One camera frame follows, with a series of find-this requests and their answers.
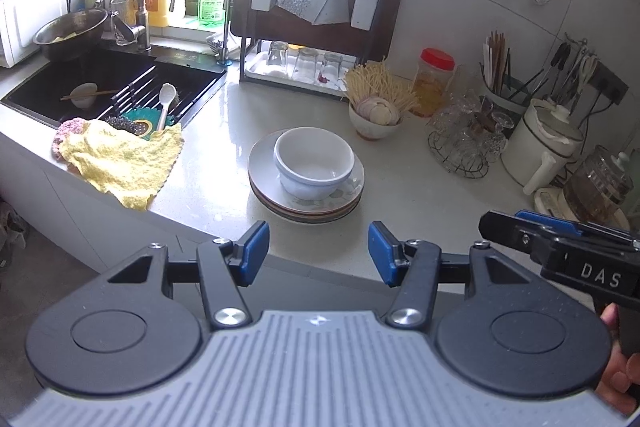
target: white bowl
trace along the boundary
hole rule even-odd
[[[273,148],[282,187],[301,200],[324,200],[345,179],[355,162],[349,144],[318,127],[284,132]]]
[[[70,94],[72,96],[75,96],[76,94],[86,94],[87,96],[83,96],[82,98],[72,98],[71,103],[78,109],[89,109],[95,102],[96,96],[93,93],[97,91],[97,84],[94,84],[92,82],[80,84],[78,87],[76,87],[76,89],[71,91]]]
[[[358,135],[369,141],[380,140],[395,133],[402,123],[402,118],[395,125],[380,125],[370,122],[356,113],[351,104],[349,104],[349,118]]]

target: white spoon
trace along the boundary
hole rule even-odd
[[[166,122],[166,115],[169,113],[169,104],[174,101],[175,87],[171,84],[163,84],[160,89],[160,103],[162,104],[162,113],[160,114],[160,121],[158,122],[157,131],[164,129],[164,122]]]

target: countertop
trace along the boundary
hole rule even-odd
[[[0,71],[0,98],[46,62],[36,54]],[[400,239],[426,239],[443,251],[466,253],[479,238],[478,220],[486,211],[530,208],[530,199],[499,161],[481,180],[447,172],[431,156],[424,120],[409,115],[397,134],[368,142],[356,135],[347,108],[337,100],[240,83],[235,63],[222,89],[185,127],[182,153],[148,212],[230,239],[264,219],[271,228],[270,254],[379,281],[367,253],[367,227],[373,220],[383,221]],[[295,126],[333,131],[361,159],[366,185],[349,216],[325,225],[292,223],[271,214],[252,194],[246,172],[252,146],[273,131]],[[0,133],[66,170],[51,156],[51,127],[0,105]]]

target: gray ribbed panel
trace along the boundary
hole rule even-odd
[[[542,402],[480,391],[443,367],[421,334],[387,328],[370,312],[265,312],[252,327],[215,334],[194,365],[148,393],[92,401],[45,391],[11,421],[15,427],[629,424],[587,392]]]

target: floor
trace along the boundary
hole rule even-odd
[[[24,354],[35,317],[95,275],[36,230],[0,273],[0,416],[15,415],[40,392]]]

